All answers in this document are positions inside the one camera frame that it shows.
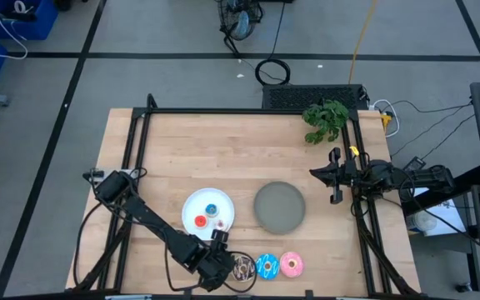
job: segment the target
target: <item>artificial plant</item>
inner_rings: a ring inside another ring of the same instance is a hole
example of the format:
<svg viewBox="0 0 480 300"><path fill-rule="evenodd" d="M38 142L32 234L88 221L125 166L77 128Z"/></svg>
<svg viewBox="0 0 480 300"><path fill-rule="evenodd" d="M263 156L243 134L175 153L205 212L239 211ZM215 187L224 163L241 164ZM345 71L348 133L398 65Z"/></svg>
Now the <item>artificial plant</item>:
<svg viewBox="0 0 480 300"><path fill-rule="evenodd" d="M338 101L322 100L321 104L311 105L303 112L302 118L308 125L317 128L317 131L307 133L305 141L316 145L326 134L329 142L336 140L348 116L348 109Z"/></svg>

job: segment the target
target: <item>keyboard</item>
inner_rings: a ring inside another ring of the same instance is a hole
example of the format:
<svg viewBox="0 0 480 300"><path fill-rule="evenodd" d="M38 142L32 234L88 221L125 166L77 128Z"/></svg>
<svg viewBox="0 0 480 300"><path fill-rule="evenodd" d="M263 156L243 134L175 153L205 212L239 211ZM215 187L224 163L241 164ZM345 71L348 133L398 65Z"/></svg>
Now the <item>keyboard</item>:
<svg viewBox="0 0 480 300"><path fill-rule="evenodd" d="M339 101L347 109L368 109L368 95L360 84L265 86L263 108L303 110L322 99Z"/></svg>

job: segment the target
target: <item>concrete floor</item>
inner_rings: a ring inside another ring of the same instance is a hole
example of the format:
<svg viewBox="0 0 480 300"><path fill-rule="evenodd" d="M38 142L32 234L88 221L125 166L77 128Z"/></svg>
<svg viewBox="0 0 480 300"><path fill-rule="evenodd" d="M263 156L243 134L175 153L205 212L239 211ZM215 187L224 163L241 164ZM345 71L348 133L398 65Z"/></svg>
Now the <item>concrete floor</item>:
<svg viewBox="0 0 480 300"><path fill-rule="evenodd" d="M46 41L26 42L32 58L7 60L0 74L0 93L12 99L9 107L0 107L0 272L46 158L59 111L67 110L6 296L63 290L88 195L80 174L96 162L110 108L142 106L148 93L160 107L261 106L261 86L245 63L191 59L198 53L228 53L211 0L106 1L91 53L184 53L185 58L89 58L82 72L75 72L100 3L75 1L73 10L59 15ZM480 0L463 3L480 36ZM267 16L250 38L238 44L242 53L272 50L281 4L262 5ZM276 53L351 54L368 7L368 1L359 0L296 0L286 6ZM12 42L2 44L19 51ZM45 57L42 53L59 53L59 57L39 58ZM67 53L66 58L60 58L61 53ZM408 100L422 109L445 108L467 103L469 84L480 82L480 53L454 0L379 2L359 53L385 55L382 60L360 60L356 65L353 81L363 84L373 100ZM440 56L456 57L445 62ZM287 60L292 83L348 80L349 60L305 58ZM271 68L268 71L279 74ZM73 95L71 88L68 92L72 76L79 79ZM392 152L450 113L419 114L407 104L396 109L402 126L398 135L388 139ZM402 167L414 156L427 153L472 113L466 107L448 118L401 151L394 163ZM480 164L473 120L427 158L428 165L437 163L451 168L454 175ZM423 240L412 239L412 246L425 293L480 298L478 292L453 291L453 284L468 280L464 256L431 249Z"/></svg>

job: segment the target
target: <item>gray bowl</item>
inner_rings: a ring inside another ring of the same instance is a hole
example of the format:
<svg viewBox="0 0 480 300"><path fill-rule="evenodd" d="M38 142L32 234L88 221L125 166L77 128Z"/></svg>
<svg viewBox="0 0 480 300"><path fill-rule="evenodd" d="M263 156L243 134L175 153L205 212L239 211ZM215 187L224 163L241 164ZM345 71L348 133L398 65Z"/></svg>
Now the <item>gray bowl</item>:
<svg viewBox="0 0 480 300"><path fill-rule="evenodd" d="M255 196L255 216L264 229L286 234L305 218L305 199L297 188L286 182L270 182Z"/></svg>

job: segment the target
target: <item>wooden table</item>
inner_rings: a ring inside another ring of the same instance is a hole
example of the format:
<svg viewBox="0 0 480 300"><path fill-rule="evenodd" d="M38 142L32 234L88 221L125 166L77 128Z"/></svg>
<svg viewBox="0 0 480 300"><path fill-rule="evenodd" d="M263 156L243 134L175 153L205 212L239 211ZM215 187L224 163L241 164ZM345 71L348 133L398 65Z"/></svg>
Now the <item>wooden table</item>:
<svg viewBox="0 0 480 300"><path fill-rule="evenodd" d="M120 168L131 112L131 109L111 110L98 168ZM388 161L378 112L359 112L359 117L366 151L372 158ZM140 196L172 226L183 228L181 210L187 197L199 188L219 188L235 205L236 217L229 231L230 250L249 253L255 259L261 253L274 253L279 257L295 251L302 255L306 267L300 277L290 279L279 274L274 281L260 279L250 292L253 295L303 296L305 290L312 289L315 296L367 296L357 225L349 212L350 191L343 187L343 202L331 205L332 189L325 188L308 173L309 168L327 165L328 152L333 147L343 148L343 141L339 138L332 143L307 145L303 137L309 131L312 128L301 116L154 114L143 162L148 174L140 182ZM131 165L136 158L137 147L134 148ZM287 235L264 231L253 213L257 190L272 181L291 183L301 191L307 204L303 223ZM398 202L395 192L386 197ZM90 193L85 213L95 204L97 201ZM385 253L408 284L419 290L401 208L377 201L377 215ZM78 264L81 279L103 252L110 218L111 214L100 207L88 220ZM163 251L164 244L146 228L133 227L123 293L173 293L166 281ZM371 257L376 289L382 291L377 260ZM115 254L113 266L117 259ZM190 275L169 259L174 287L197 281L196 275ZM108 286L112 286L115 267L110 269ZM247 286L233 280L231 284L240 289ZM68 277L67 286L74 286L72 276ZM206 292L197 289L194 293ZM213 294L232 292L221 287Z"/></svg>

